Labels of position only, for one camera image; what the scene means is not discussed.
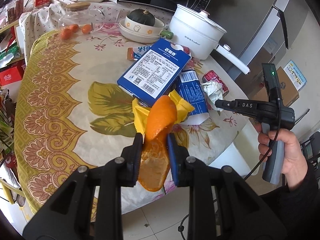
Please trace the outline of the person's right hand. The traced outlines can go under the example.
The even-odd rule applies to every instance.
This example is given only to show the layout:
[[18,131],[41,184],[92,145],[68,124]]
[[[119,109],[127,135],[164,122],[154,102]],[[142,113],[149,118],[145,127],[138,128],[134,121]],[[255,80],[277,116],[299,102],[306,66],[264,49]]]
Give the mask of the person's right hand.
[[[261,160],[268,150],[269,141],[271,139],[273,140],[276,136],[276,131],[269,131],[268,134],[264,134],[261,123],[259,122],[257,122],[254,127],[258,132],[259,160]],[[281,128],[277,141],[284,143],[285,155],[281,172],[286,178],[289,190],[293,191],[303,182],[308,171],[308,165],[301,152],[299,141],[293,132]]]

